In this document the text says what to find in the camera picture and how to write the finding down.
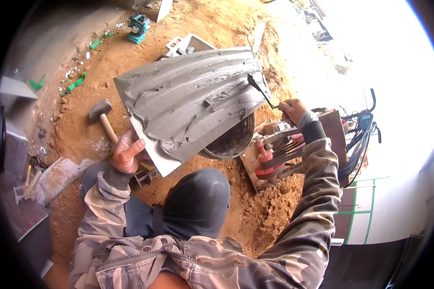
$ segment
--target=trowel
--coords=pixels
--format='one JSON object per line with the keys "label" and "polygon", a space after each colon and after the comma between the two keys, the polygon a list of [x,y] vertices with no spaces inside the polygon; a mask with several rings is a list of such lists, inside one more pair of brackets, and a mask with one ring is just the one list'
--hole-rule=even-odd
{"label": "trowel", "polygon": [[268,97],[265,95],[265,93],[260,89],[259,85],[255,82],[254,77],[250,74],[248,74],[248,82],[250,85],[252,85],[255,89],[260,91],[260,93],[264,96],[265,100],[268,102],[268,105],[272,108],[272,110],[278,108],[277,106],[272,105],[272,103],[268,100]]}

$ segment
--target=hand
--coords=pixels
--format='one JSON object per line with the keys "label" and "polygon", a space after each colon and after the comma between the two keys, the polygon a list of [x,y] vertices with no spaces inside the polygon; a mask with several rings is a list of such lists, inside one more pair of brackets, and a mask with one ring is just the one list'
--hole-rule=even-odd
{"label": "hand", "polygon": [[283,112],[282,120],[293,127],[301,115],[307,111],[300,99],[287,99],[279,103],[278,109]]}
{"label": "hand", "polygon": [[131,126],[117,142],[112,162],[120,171],[135,173],[142,162],[142,158],[138,158],[137,154],[144,148],[145,141],[139,139],[135,129]]}

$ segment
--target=sky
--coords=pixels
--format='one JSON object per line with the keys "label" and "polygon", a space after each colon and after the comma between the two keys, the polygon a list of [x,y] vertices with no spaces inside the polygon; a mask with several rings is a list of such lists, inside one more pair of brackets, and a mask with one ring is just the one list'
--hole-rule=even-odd
{"label": "sky", "polygon": [[376,94],[382,144],[370,140],[367,174],[418,171],[434,148],[434,49],[417,16],[403,0],[318,3],[354,74]]}

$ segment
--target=green line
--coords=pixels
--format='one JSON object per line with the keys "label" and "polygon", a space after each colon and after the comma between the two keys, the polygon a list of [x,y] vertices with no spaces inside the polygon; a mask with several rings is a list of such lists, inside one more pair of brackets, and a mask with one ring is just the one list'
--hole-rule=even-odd
{"label": "green line", "polygon": [[337,214],[338,215],[357,215],[357,214],[369,214],[369,213],[371,213],[371,211],[358,211],[358,212],[355,212],[355,211],[340,211]]}
{"label": "green line", "polygon": [[370,212],[370,221],[368,222],[368,229],[366,230],[366,236],[365,236],[365,242],[363,243],[366,245],[366,240],[368,240],[368,233],[370,233],[370,226],[371,226],[371,217],[373,217],[373,205],[374,205],[374,188],[373,187],[373,195],[371,197],[371,212]]}
{"label": "green line", "polygon": [[387,177],[377,177],[377,178],[371,178],[371,179],[361,179],[361,180],[358,180],[357,182],[365,182],[365,181],[371,181],[371,180],[376,180],[376,179],[382,179],[382,178],[387,178]]}
{"label": "green line", "polygon": [[[355,211],[355,201],[357,200],[357,189],[353,189],[353,204],[352,204],[352,212]],[[346,237],[346,241],[344,242],[346,245],[349,242],[349,237],[350,237],[350,230],[352,230],[352,223],[353,223],[353,213],[352,213],[352,217],[350,218],[350,225],[349,225],[349,231],[347,232],[347,237]]]}

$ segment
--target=knee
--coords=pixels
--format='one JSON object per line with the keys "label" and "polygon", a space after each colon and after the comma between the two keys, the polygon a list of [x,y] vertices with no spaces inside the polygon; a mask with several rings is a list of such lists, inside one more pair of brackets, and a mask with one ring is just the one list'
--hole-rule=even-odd
{"label": "knee", "polygon": [[230,198],[230,183],[227,177],[219,170],[205,168],[195,172],[193,182],[197,189],[213,191],[214,193]]}
{"label": "knee", "polygon": [[84,179],[84,178],[96,178],[98,175],[98,172],[107,170],[108,166],[109,166],[108,161],[101,161],[99,163],[89,165],[82,173],[82,179]]}
{"label": "knee", "polygon": [[97,182],[97,175],[100,171],[106,171],[108,169],[109,162],[102,161],[93,165],[89,165],[84,170],[81,177],[81,196],[85,197],[87,191],[95,185]]}

